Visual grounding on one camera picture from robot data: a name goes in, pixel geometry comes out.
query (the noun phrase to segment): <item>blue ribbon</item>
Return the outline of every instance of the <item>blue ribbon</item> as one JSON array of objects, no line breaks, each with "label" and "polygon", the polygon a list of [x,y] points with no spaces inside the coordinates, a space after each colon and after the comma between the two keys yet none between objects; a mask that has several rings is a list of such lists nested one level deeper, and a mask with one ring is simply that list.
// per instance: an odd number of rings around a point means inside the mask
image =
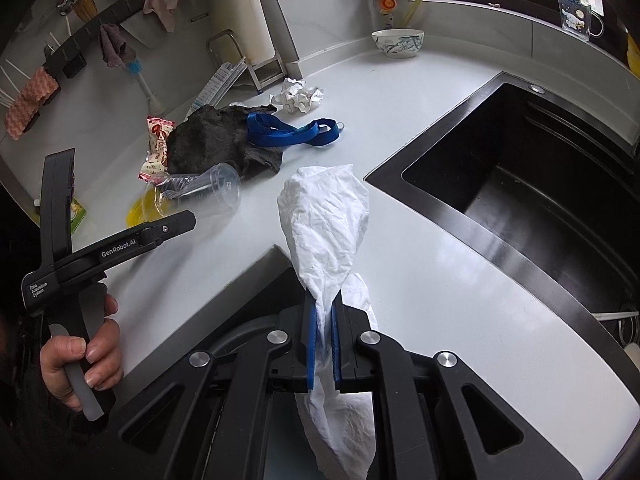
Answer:
[{"label": "blue ribbon", "polygon": [[302,128],[295,128],[271,114],[251,112],[246,118],[246,124],[247,140],[263,148],[303,143],[324,146],[340,136],[338,123],[333,119],[318,119]]}]

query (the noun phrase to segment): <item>crumpled white tissue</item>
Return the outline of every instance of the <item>crumpled white tissue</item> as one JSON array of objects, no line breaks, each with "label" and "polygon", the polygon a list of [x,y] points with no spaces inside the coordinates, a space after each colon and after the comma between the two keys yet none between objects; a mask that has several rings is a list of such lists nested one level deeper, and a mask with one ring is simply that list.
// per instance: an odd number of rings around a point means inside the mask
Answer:
[{"label": "crumpled white tissue", "polygon": [[272,105],[282,105],[284,109],[293,114],[298,110],[306,114],[312,105],[319,104],[324,97],[324,90],[317,86],[306,86],[305,80],[285,78],[282,90],[278,95],[271,95]]},{"label": "crumpled white tissue", "polygon": [[335,391],[330,348],[331,304],[345,304],[377,324],[362,278],[349,275],[369,222],[369,193],[352,166],[300,168],[278,197],[280,225],[298,278],[316,298],[316,377],[297,394],[298,413],[320,471],[328,480],[365,480],[376,452],[370,394]]}]

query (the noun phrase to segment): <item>black sink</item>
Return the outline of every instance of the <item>black sink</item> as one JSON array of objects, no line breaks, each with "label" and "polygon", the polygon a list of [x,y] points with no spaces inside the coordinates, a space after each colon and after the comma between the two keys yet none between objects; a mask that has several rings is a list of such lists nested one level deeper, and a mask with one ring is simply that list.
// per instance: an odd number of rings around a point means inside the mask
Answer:
[{"label": "black sink", "polygon": [[[632,153],[583,110],[501,74],[366,180],[538,297],[616,373],[633,373],[640,399],[638,370],[616,348],[617,322],[603,328],[588,313],[639,307]],[[632,328],[623,326],[623,342]]]}]

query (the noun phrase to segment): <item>white ceramic bowl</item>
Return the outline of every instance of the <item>white ceramic bowl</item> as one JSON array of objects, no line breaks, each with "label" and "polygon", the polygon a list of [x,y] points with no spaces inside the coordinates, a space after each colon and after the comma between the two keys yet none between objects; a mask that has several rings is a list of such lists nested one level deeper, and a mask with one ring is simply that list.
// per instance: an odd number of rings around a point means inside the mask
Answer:
[{"label": "white ceramic bowl", "polygon": [[388,28],[372,33],[371,37],[389,57],[413,57],[418,54],[424,32],[415,28]]}]

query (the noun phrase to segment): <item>metal bolt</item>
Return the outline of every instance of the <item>metal bolt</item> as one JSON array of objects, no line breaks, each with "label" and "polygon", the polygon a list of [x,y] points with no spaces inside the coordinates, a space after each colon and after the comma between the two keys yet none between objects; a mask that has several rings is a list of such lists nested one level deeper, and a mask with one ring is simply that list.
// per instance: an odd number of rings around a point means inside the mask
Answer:
[{"label": "metal bolt", "polygon": [[267,334],[267,341],[269,343],[273,343],[274,345],[281,345],[289,338],[284,330],[272,330]]},{"label": "metal bolt", "polygon": [[380,342],[380,334],[373,332],[373,330],[367,330],[360,334],[360,341],[368,345],[377,345]]},{"label": "metal bolt", "polygon": [[546,94],[545,89],[542,88],[542,86],[529,85],[529,88],[531,88],[536,94]]},{"label": "metal bolt", "polygon": [[445,368],[452,368],[458,364],[458,358],[451,352],[440,352],[437,359]]},{"label": "metal bolt", "polygon": [[209,354],[206,352],[194,352],[189,356],[189,364],[196,368],[207,365],[209,363]]}]

